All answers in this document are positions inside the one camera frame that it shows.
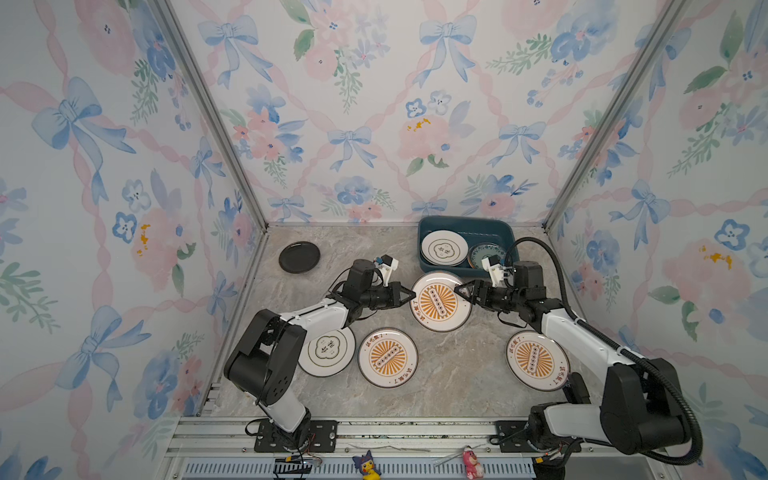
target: black mounting plate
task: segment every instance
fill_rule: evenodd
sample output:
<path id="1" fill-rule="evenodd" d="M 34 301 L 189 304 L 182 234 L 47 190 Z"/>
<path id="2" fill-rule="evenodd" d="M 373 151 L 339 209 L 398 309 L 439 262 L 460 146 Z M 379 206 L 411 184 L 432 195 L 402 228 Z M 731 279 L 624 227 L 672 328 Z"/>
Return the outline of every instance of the black mounting plate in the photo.
<path id="1" fill-rule="evenodd" d="M 528 422 L 525 420 L 497 420 L 496 435 L 498 435 L 500 439 L 503 439 L 505 436 L 522 432 L 523 429 L 525 429 L 526 423 Z M 536 452 L 523 437 L 509 439 L 498 447 L 501 449 L 502 453 Z"/>
<path id="2" fill-rule="evenodd" d="M 312 439 L 308 451 L 312 453 L 333 453 L 336 450 L 336 420 L 311 420 L 310 436 Z M 271 422 L 259 422 L 259 432 L 253 451 L 257 453 L 295 452 L 296 446 L 289 445 L 285 439 L 277 435 Z"/>

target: pink bear figurine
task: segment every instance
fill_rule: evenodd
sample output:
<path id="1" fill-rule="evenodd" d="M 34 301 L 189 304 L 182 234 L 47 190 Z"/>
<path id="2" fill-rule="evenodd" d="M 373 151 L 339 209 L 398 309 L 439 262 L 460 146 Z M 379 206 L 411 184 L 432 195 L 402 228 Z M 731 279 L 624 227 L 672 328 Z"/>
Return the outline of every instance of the pink bear figurine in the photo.
<path id="1" fill-rule="evenodd" d="M 475 478 L 483 478 L 485 476 L 485 468 L 478 461 L 477 456 L 469 447 L 464 449 L 464 465 L 467 466 L 467 478 L 474 480 Z"/>

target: gray marble surface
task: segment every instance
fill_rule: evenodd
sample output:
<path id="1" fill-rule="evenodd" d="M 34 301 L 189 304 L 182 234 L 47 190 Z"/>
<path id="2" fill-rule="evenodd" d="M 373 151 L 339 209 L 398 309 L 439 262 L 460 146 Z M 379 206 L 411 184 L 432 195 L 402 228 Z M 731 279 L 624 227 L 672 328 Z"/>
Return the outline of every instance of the gray marble surface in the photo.
<path id="1" fill-rule="evenodd" d="M 517 238 L 533 236 L 548 241 L 542 229 L 515 228 L 514 232 Z M 298 240 L 315 243 L 321 259 L 308 273 L 292 275 L 280 269 L 277 257 L 286 245 Z M 385 253 L 399 260 L 392 280 L 411 287 L 423 275 L 416 255 L 415 227 L 270 228 L 237 338 L 257 311 L 287 312 L 317 303 L 354 259 L 372 260 Z M 533 243 L 523 243 L 519 253 L 523 260 L 542 265 L 549 295 L 559 296 L 557 277 L 546 252 Z M 419 365 L 412 379 L 394 389 L 378 388 L 362 376 L 357 355 L 341 373 L 325 379 L 296 368 L 292 387 L 314 416 L 527 416 L 532 405 L 564 400 L 561 391 L 539 392 L 515 377 L 507 365 L 505 347 L 520 329 L 501 324 L 495 314 L 476 307 L 461 328 L 436 333 L 417 323 L 407 306 L 385 310 L 352 324 L 357 346 L 373 330 L 383 327 L 402 330 L 417 345 Z M 579 369 L 574 359 L 571 364 Z M 588 379 L 588 385 L 594 381 Z M 215 416 L 260 414 L 226 379 L 216 404 Z"/>

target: floral wallpaper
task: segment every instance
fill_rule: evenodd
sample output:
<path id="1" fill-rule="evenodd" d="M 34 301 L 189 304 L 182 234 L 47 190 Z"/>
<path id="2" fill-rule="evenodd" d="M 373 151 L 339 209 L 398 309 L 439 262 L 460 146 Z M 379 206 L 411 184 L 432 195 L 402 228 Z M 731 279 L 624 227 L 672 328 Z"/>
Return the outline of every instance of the floral wallpaper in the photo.
<path id="1" fill-rule="evenodd" d="M 268 220 L 529 223 L 666 2 L 170 3 Z"/>
<path id="2" fill-rule="evenodd" d="M 257 230 L 141 0 L 0 18 L 0 478 L 152 478 Z"/>
<path id="3" fill-rule="evenodd" d="M 696 480 L 768 478 L 766 18 L 766 0 L 692 2 L 551 229 L 586 318 L 675 365 Z"/>

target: blue plastic basin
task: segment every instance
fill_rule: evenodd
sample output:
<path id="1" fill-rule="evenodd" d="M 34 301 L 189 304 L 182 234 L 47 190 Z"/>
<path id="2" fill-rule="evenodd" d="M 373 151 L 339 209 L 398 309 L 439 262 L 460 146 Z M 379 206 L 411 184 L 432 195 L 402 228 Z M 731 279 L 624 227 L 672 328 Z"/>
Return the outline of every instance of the blue plastic basin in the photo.
<path id="1" fill-rule="evenodd" d="M 419 266 L 423 272 L 442 270 L 461 277 L 485 277 L 490 278 L 488 272 L 469 266 L 469 260 L 465 259 L 456 266 L 433 265 L 422 255 L 422 241 L 424 237 L 436 230 L 450 230 L 458 233 L 467 240 L 469 251 L 479 243 L 495 243 L 507 250 L 514 242 L 515 235 L 512 228 L 500 220 L 469 217 L 424 217 L 419 221 L 419 242 L 416 250 L 419 252 Z M 520 260 L 518 249 L 512 251 L 512 262 Z"/>

